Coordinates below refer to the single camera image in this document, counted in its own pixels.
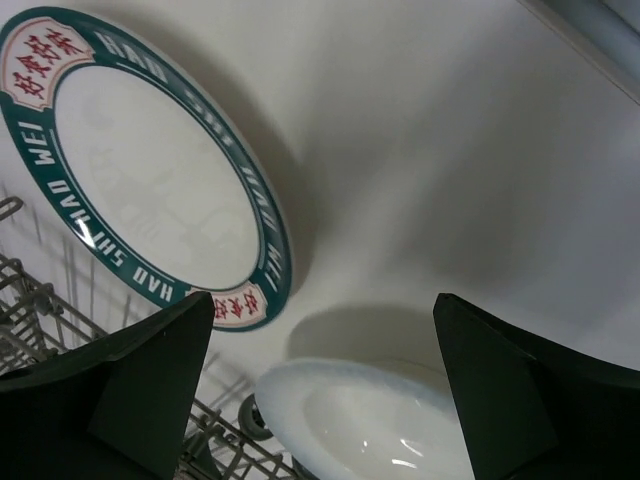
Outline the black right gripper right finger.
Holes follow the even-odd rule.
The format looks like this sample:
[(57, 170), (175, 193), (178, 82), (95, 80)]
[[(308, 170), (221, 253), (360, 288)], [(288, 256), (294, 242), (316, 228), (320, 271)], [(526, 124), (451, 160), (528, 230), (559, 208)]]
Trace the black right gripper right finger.
[(478, 479), (636, 479), (639, 373), (451, 293), (433, 317)]

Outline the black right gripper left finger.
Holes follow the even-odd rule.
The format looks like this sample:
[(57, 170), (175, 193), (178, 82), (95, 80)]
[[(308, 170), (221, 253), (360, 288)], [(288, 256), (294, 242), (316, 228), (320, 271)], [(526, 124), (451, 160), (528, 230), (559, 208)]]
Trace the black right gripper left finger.
[(170, 479), (214, 316), (193, 293), (1, 377), (4, 479)]

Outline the white deep plate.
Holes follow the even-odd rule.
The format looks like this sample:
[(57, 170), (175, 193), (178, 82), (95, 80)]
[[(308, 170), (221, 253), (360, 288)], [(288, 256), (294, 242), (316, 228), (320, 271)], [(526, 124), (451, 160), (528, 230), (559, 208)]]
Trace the white deep plate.
[(298, 358), (255, 386), (267, 427), (319, 479), (471, 479), (445, 374), (406, 361)]

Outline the green rimmed printed plate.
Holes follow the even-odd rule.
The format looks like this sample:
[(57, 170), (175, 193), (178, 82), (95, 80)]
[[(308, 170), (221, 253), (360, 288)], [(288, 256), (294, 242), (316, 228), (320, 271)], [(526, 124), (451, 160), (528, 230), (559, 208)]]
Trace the green rimmed printed plate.
[(293, 252), (274, 189), (224, 112), (144, 39), (62, 7), (15, 14), (1, 112), (59, 218), (146, 300), (205, 292), (214, 327), (237, 332), (284, 309)]

